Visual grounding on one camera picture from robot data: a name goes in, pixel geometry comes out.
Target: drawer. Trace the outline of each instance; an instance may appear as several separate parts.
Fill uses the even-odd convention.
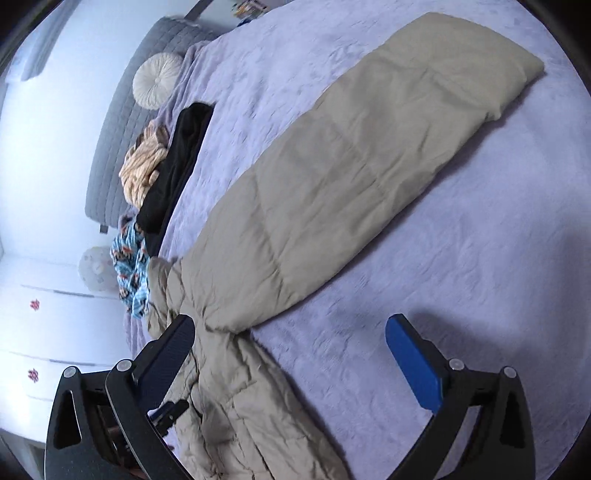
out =
[[[3,286],[0,304],[6,352],[101,366],[130,355],[119,300]]]
[[[1,351],[0,365],[0,428],[44,443],[57,386],[69,365]],[[82,373],[112,368],[76,366]]]

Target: mattress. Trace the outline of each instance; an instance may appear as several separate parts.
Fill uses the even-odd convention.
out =
[[[546,74],[333,281],[252,335],[357,480],[386,478],[430,418],[385,344],[390,315],[404,313],[470,368],[512,365],[545,480],[591,410],[591,98],[550,33],[516,1],[296,0],[189,50],[157,119],[171,131],[195,101],[216,109],[160,255],[182,256],[277,135],[428,11],[499,32],[538,56]]]

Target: beige comforter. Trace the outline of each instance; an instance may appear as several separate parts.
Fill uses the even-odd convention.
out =
[[[348,477],[280,369],[241,332],[336,275],[542,69],[487,28],[427,14],[271,144],[184,258],[150,261],[150,334],[179,313],[196,324],[168,394],[194,407],[177,433],[196,479]]]

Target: white dresser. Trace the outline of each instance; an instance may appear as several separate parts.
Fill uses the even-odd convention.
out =
[[[0,306],[0,429],[45,443],[64,369],[107,370],[129,358],[124,307],[93,297],[76,267],[8,256]]]

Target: white round cushion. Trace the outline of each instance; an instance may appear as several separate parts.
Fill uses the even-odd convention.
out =
[[[138,105],[148,110],[160,108],[173,91],[183,58],[176,53],[157,53],[135,73],[133,93]]]

